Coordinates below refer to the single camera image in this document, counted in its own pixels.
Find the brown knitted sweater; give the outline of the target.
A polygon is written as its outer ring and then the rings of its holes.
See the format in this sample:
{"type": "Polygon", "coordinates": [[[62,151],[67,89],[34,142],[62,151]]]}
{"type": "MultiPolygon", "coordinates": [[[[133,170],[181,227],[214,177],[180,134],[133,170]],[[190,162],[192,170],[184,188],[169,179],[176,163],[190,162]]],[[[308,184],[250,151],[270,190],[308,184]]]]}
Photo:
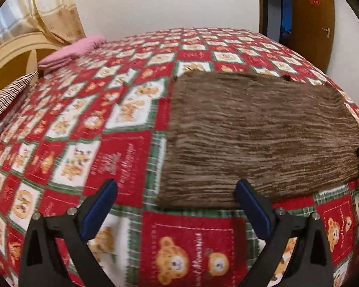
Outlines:
{"type": "Polygon", "coordinates": [[[359,177],[359,125],[330,84],[190,71],[170,105],[159,206],[234,208],[240,179],[276,201],[359,177]]]}

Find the brown wooden door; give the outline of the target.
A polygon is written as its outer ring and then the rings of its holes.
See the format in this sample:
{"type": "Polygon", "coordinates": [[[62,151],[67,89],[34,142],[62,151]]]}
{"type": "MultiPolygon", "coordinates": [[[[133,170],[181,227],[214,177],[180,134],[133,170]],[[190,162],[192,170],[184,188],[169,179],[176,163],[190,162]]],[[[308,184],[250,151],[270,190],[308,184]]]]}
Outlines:
{"type": "Polygon", "coordinates": [[[334,0],[292,0],[289,47],[326,72],[335,33],[334,0]]]}

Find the red christmas bear bedspread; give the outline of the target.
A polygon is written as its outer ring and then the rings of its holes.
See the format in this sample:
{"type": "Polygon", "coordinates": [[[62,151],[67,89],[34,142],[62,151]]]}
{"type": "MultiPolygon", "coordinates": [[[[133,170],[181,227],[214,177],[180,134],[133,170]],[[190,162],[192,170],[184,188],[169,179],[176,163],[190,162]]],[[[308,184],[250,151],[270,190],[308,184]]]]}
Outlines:
{"type": "Polygon", "coordinates": [[[63,214],[105,179],[118,196],[95,257],[117,286],[236,286],[264,247],[241,210],[165,211],[154,198],[169,81],[186,71],[329,78],[249,30],[178,28],[131,36],[42,77],[0,128],[0,275],[18,284],[32,214],[63,214]]]}

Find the striped pillow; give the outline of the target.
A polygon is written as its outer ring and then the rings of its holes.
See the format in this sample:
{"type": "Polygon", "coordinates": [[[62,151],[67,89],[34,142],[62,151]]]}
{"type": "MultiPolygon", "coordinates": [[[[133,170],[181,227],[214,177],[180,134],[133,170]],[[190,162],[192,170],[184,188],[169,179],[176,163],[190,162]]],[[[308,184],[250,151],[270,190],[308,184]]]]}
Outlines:
{"type": "Polygon", "coordinates": [[[29,88],[30,83],[34,79],[38,79],[39,73],[37,71],[23,75],[6,86],[0,92],[0,119],[15,105],[16,101],[20,99],[23,93],[29,88]]]}

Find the cream wooden headboard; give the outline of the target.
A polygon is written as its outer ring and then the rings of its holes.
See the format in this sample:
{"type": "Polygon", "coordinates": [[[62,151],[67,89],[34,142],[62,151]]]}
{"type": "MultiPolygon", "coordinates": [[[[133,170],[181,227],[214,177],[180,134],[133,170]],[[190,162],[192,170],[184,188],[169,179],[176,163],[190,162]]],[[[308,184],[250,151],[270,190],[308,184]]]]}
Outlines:
{"type": "Polygon", "coordinates": [[[0,46],[0,93],[12,81],[37,70],[38,61],[62,48],[43,33],[28,33],[0,46]]]}

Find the pink folded blanket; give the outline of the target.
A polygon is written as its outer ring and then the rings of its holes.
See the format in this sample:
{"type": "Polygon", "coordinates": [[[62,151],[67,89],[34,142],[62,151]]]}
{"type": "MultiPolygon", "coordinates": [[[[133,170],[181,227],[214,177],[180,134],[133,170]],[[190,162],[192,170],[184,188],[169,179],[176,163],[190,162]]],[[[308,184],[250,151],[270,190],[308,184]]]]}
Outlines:
{"type": "Polygon", "coordinates": [[[55,70],[66,66],[76,58],[79,58],[92,50],[104,44],[106,39],[102,35],[88,36],[79,39],[77,42],[64,46],[61,49],[54,51],[44,59],[40,60],[38,67],[40,69],[55,70]]]}

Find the beige patterned curtain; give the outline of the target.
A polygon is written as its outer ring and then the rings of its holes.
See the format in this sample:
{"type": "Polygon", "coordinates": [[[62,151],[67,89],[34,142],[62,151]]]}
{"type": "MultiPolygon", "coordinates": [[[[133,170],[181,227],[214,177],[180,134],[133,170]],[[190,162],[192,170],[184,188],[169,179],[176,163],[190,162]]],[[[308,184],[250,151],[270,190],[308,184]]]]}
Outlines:
{"type": "Polygon", "coordinates": [[[59,44],[85,36],[74,0],[6,0],[0,8],[0,46],[27,33],[41,32],[59,44]]]}

